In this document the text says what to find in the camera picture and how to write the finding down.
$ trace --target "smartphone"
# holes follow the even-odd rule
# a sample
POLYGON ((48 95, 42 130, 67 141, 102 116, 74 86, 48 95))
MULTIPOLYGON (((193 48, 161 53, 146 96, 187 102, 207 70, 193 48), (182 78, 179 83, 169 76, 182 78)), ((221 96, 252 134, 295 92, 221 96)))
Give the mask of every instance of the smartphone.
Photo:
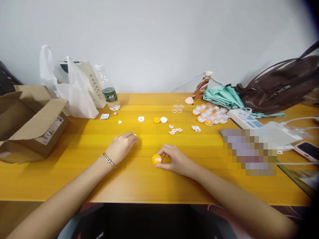
POLYGON ((299 143, 295 145, 294 151, 306 157, 311 162, 317 162, 319 160, 319 148, 311 143, 299 143))

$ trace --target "yellow plastic cap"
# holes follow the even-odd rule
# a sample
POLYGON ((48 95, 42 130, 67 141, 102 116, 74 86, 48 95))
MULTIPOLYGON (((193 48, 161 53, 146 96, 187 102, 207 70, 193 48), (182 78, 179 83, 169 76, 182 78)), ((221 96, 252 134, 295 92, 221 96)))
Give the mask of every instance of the yellow plastic cap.
POLYGON ((153 119, 153 121, 154 121, 154 123, 160 123, 160 118, 159 118, 159 117, 155 117, 155 118, 153 119))
POLYGON ((159 154, 154 154, 152 157, 152 161, 154 164, 158 164, 162 162, 162 157, 159 154))

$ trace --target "open cardboard box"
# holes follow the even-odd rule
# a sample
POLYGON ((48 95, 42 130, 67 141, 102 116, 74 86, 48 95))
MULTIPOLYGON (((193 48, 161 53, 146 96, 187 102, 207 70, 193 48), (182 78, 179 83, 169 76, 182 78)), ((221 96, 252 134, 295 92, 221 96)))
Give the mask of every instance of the open cardboard box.
POLYGON ((0 96, 0 160, 20 163, 48 157, 69 123, 65 99, 52 99, 45 86, 15 86, 0 96))

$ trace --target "hand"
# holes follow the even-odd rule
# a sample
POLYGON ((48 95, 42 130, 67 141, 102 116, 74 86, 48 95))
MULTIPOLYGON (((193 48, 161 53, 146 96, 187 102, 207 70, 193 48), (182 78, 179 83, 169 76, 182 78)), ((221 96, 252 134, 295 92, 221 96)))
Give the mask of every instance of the hand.
POLYGON ((112 160, 112 163, 118 165, 130 152, 136 142, 136 135, 132 132, 121 134, 111 142, 105 154, 112 160))
POLYGON ((172 162, 169 164, 156 164, 155 167, 157 168, 170 170, 180 175, 193 178, 196 169, 199 167, 174 145, 164 144, 157 154, 163 157, 170 156, 172 159, 172 162))

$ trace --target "bracelet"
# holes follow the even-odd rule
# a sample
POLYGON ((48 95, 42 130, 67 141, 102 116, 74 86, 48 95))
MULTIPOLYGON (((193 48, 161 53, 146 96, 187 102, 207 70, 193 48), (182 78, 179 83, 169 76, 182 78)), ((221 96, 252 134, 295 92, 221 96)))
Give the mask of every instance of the bracelet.
POLYGON ((113 165, 113 167, 116 168, 116 166, 113 164, 112 160, 110 160, 110 159, 106 156, 105 153, 103 153, 103 156, 105 157, 105 159, 106 159, 106 161, 107 161, 108 163, 111 163, 111 164, 113 165))

